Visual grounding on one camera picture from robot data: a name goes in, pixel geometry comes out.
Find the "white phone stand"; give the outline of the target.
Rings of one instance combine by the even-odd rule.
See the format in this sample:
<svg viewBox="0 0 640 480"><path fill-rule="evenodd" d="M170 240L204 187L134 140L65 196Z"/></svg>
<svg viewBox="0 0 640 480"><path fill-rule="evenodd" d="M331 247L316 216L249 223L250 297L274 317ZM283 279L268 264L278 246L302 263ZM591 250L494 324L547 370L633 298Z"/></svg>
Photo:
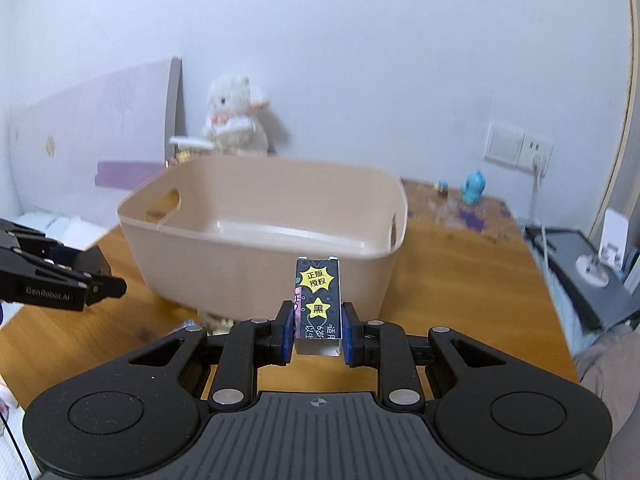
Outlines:
<svg viewBox="0 0 640 480"><path fill-rule="evenodd" d="M610 278L608 272L623 269L628 235L628 219L608 208L603 219L603 229L598 251L594 255L581 255L575 262L578 275L590 286L605 288Z"/></svg>

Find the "white wall socket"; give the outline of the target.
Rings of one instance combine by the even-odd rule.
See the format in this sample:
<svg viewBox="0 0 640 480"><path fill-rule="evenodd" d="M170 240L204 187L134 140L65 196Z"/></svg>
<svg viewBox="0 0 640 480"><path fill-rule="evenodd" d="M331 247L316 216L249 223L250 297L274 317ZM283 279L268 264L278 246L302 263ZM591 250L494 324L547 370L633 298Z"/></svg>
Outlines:
<svg viewBox="0 0 640 480"><path fill-rule="evenodd" d="M547 172L553 148L553 142L541 136L525 133L516 168L543 177Z"/></svg>

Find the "white pillow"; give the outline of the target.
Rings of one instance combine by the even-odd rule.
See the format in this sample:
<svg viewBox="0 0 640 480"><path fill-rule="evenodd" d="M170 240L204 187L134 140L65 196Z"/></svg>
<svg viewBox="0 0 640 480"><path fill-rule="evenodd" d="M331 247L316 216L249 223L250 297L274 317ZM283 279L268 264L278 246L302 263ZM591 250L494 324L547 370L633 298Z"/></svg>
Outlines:
<svg viewBox="0 0 640 480"><path fill-rule="evenodd" d="M80 250L93 246L108 233L108 229L103 226L79 217L65 217L45 211L26 212L13 219L13 222L43 232L65 246Z"/></svg>

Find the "black cartoon card box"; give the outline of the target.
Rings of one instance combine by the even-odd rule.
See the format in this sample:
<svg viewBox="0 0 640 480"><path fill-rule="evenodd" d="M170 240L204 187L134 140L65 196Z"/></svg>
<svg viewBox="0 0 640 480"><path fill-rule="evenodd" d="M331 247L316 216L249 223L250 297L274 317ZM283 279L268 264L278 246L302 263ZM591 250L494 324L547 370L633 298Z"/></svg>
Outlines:
<svg viewBox="0 0 640 480"><path fill-rule="evenodd" d="M295 350L336 358L342 348L340 262L299 257L295 270Z"/></svg>

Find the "blue figurine toy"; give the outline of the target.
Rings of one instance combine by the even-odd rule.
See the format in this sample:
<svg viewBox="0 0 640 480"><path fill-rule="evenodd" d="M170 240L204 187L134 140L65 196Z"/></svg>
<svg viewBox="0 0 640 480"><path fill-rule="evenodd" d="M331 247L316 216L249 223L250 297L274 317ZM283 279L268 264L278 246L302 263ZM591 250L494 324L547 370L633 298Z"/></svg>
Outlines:
<svg viewBox="0 0 640 480"><path fill-rule="evenodd" d="M460 188L460 200L469 206L477 205L486 188L486 178L480 170L469 174Z"/></svg>

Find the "beige hair clip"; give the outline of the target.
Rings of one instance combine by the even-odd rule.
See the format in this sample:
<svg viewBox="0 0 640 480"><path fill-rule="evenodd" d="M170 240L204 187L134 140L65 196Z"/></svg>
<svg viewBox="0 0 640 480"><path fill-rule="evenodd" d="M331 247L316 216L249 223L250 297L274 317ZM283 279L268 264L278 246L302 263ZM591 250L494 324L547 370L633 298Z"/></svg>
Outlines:
<svg viewBox="0 0 640 480"><path fill-rule="evenodd" d="M230 333L234 321L231 318L221 318L213 313L198 310L198 324L201 324L211 335L223 335Z"/></svg>

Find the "white plush lamb toy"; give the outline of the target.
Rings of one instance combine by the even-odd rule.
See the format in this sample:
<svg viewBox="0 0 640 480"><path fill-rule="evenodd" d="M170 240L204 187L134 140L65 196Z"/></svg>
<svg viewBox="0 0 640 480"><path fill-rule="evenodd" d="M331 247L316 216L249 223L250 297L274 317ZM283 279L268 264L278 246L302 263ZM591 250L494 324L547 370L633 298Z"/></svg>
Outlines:
<svg viewBox="0 0 640 480"><path fill-rule="evenodd" d="M257 115L268 105L247 76L220 76L209 87L201 136L221 154L267 156L269 139Z"/></svg>

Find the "small flower figurine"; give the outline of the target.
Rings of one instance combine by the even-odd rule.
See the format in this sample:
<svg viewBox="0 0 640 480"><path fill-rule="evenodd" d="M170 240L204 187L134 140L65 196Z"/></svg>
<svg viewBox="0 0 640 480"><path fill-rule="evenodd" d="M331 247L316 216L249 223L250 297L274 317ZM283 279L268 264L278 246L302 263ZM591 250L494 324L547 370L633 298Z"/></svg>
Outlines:
<svg viewBox="0 0 640 480"><path fill-rule="evenodd" d="M437 194L442 197L447 197L449 193L449 186L446 181L440 180L435 184L435 190Z"/></svg>

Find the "grey clothing pile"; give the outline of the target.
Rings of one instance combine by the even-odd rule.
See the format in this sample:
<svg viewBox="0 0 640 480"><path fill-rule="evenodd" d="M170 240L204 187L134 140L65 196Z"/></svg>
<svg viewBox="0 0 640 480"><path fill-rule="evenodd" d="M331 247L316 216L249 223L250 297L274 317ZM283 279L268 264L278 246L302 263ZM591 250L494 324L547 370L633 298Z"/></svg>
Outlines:
<svg viewBox="0 0 640 480"><path fill-rule="evenodd" d="M612 437L596 475L639 478L639 329L619 325L574 357L580 384L595 393L612 418Z"/></svg>

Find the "beige plastic storage bin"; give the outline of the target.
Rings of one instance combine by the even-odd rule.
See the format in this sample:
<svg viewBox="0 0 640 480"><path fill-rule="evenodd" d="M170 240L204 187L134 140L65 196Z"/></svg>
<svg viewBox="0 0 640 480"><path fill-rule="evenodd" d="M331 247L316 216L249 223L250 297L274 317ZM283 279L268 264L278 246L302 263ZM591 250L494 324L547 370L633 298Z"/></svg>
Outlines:
<svg viewBox="0 0 640 480"><path fill-rule="evenodd" d="M221 318L271 318L299 258L337 258L343 300L375 318L405 239L401 180L367 167L210 155L166 169L119 205L146 286Z"/></svg>

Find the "white wall switch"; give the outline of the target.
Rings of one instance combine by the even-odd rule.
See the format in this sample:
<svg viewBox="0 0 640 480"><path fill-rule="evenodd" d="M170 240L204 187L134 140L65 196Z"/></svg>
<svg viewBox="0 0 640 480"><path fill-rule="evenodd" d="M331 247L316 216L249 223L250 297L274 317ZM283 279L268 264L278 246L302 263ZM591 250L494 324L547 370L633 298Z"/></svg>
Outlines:
<svg viewBox="0 0 640 480"><path fill-rule="evenodd" d="M489 126L484 159L515 168L521 155L524 138L523 129L493 122Z"/></svg>

